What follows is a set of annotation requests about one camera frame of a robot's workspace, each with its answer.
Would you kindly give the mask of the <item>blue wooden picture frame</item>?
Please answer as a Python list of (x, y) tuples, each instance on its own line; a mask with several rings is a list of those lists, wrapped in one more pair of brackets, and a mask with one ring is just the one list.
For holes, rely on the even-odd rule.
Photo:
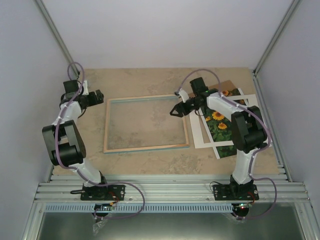
[(187, 123), (170, 115), (174, 94), (110, 98), (106, 103), (105, 154), (189, 147)]

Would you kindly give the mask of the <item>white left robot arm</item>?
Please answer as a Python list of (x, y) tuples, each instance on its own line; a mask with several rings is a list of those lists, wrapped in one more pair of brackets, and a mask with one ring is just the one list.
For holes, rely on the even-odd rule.
[(100, 90), (88, 92), (86, 81), (69, 80), (63, 86), (58, 117), (42, 128), (49, 159), (54, 166), (71, 170), (83, 180), (82, 189), (71, 194), (80, 194), (82, 201), (106, 200), (110, 188), (102, 173), (86, 160), (85, 144), (76, 125), (88, 107), (104, 102), (104, 95)]

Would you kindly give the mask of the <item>sunflower photo print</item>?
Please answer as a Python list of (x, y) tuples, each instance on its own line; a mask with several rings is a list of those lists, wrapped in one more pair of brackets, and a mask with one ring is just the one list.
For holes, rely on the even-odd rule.
[(222, 159), (237, 154), (233, 144), (227, 144), (232, 140), (231, 121), (216, 110), (208, 107), (201, 108), (201, 119), (211, 143), (222, 142), (222, 146), (214, 146), (213, 150), (217, 159)]

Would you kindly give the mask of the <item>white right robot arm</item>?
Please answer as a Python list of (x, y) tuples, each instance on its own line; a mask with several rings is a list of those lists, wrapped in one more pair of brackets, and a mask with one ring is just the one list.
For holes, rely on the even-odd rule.
[(227, 197), (232, 200), (243, 200), (251, 197), (259, 199), (255, 185), (257, 178), (252, 171), (256, 155), (271, 144), (271, 134), (263, 121), (258, 106), (245, 106), (228, 99), (220, 90), (209, 89), (199, 77), (190, 81), (194, 96), (181, 87), (175, 95), (181, 99), (170, 111), (171, 116), (185, 117), (192, 112), (207, 108), (216, 110), (231, 122), (231, 140), (236, 148), (236, 164), (230, 176), (229, 184), (214, 185), (215, 199)]

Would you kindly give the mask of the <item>white mat board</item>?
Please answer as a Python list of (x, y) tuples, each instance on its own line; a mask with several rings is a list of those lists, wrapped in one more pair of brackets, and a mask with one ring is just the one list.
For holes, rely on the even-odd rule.
[[(251, 106), (259, 106), (258, 100), (255, 94), (249, 95), (236, 95), (236, 96), (227, 96), (226, 97), (230, 101), (235, 100), (247, 100), (246, 107)], [(205, 123), (205, 119), (196, 115), (194, 111), (192, 111), (189, 115), (191, 131), (193, 136), (194, 147), (196, 149), (203, 149), (203, 148), (217, 148), (217, 147), (224, 147), (224, 146), (233, 146), (233, 142), (229, 141), (213, 141), (211, 134), (209, 133), (209, 128)], [(209, 142), (205, 143), (203, 138), (203, 132), (201, 128), (201, 123), (204, 125), (205, 132), (209, 138)]]

